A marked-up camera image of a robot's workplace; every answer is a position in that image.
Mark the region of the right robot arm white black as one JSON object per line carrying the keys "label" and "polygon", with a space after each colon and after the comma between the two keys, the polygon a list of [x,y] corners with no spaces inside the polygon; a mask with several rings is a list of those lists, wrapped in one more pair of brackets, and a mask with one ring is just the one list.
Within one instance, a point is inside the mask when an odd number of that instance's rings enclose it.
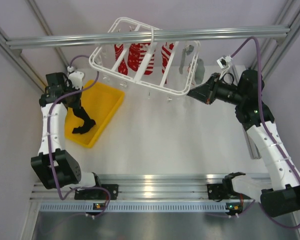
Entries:
{"label": "right robot arm white black", "polygon": [[235,116],[256,145],[271,185],[236,172],[223,178],[223,192],[228,198],[245,195],[255,200],[274,218],[300,210],[300,172],[279,137],[272,112],[260,99],[263,87],[258,72],[247,69],[242,72],[238,84],[225,83],[219,73],[214,73],[187,95],[206,105],[220,100],[235,106]]}

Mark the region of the white plastic clip hanger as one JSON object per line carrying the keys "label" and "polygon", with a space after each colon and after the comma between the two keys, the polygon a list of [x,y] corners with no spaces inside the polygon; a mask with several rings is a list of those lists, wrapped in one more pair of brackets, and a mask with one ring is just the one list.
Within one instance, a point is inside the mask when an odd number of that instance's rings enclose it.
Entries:
{"label": "white plastic clip hanger", "polygon": [[[159,28],[149,24],[128,18],[119,17],[112,24],[109,33],[129,33],[129,32],[147,32],[150,30],[159,30]],[[165,73],[162,74],[162,46],[166,43],[174,43],[174,48],[171,52]],[[113,43],[101,44],[95,48],[90,55],[88,61],[91,68],[103,73],[105,77],[113,77],[122,80],[124,83],[133,83],[149,89],[157,90],[173,96],[186,95],[191,87],[195,85],[195,71],[197,68],[197,60],[199,59],[199,51],[201,44],[199,41],[163,41],[163,42],[148,42],[148,50],[144,55],[143,61],[140,63],[137,71],[133,71],[128,67],[128,54],[131,44],[147,43]],[[124,60],[128,68],[128,75],[118,72],[119,63],[115,59],[115,44],[123,44]],[[182,57],[183,48],[186,45],[193,45],[193,52],[186,57],[183,74],[179,73],[179,66]],[[145,75],[145,70],[148,63],[154,54],[153,73]]]}

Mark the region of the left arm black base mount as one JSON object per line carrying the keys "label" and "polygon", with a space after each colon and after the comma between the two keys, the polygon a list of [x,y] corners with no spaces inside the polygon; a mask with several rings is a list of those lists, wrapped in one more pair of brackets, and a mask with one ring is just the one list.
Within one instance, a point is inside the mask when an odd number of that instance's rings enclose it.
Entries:
{"label": "left arm black base mount", "polygon": [[116,200],[119,193],[118,184],[102,184],[101,187],[110,193],[110,198],[106,191],[102,189],[84,189],[76,190],[75,200]]}

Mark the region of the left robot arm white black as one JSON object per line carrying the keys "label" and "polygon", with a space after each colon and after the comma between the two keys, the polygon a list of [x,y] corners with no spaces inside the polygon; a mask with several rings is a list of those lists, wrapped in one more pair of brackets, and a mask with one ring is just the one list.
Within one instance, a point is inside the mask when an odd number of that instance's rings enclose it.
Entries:
{"label": "left robot arm white black", "polygon": [[85,188],[93,199],[103,194],[103,186],[94,172],[84,172],[80,164],[66,151],[65,123],[68,109],[83,120],[75,127],[74,134],[88,133],[95,125],[82,106],[81,96],[84,73],[73,71],[46,75],[47,87],[39,99],[42,113],[42,137],[36,156],[31,158],[31,167],[46,189],[62,187]]}

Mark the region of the black sock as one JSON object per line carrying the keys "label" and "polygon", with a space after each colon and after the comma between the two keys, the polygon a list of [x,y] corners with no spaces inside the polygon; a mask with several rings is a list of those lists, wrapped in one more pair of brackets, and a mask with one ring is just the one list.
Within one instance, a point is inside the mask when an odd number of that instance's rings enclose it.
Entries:
{"label": "black sock", "polygon": [[86,120],[82,126],[75,127],[75,128],[72,130],[72,133],[73,133],[73,134],[80,134],[80,135],[86,134],[86,133],[88,133],[95,125],[96,125],[96,122],[95,122],[93,119]]}

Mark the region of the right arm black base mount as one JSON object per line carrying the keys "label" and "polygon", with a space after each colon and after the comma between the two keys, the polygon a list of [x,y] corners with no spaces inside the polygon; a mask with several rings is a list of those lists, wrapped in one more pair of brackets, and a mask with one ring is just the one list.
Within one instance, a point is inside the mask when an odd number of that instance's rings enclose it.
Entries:
{"label": "right arm black base mount", "polygon": [[208,199],[215,202],[222,200],[237,199],[237,195],[231,194],[222,183],[210,183],[206,185]]}

